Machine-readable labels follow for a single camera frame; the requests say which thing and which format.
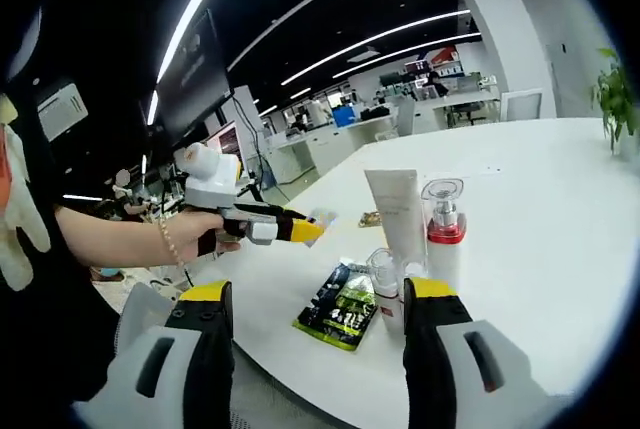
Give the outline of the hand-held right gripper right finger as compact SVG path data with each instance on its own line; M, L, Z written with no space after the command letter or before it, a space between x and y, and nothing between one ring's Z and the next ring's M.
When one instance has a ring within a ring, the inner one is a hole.
M408 277L404 302L409 427L543 428L554 418L528 356L446 283Z

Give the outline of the person's left hand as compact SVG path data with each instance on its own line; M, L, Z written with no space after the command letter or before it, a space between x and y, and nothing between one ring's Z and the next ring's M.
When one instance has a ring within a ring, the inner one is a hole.
M181 260L190 263L208 254L238 251L239 242L222 239L223 222L220 215L201 211L185 210L172 217L168 234Z

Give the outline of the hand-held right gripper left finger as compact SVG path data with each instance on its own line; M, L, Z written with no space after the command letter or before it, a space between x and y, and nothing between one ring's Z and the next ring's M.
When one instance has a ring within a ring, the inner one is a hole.
M74 411L88 428L228 428L234 371L226 280L171 301L136 284L103 388Z

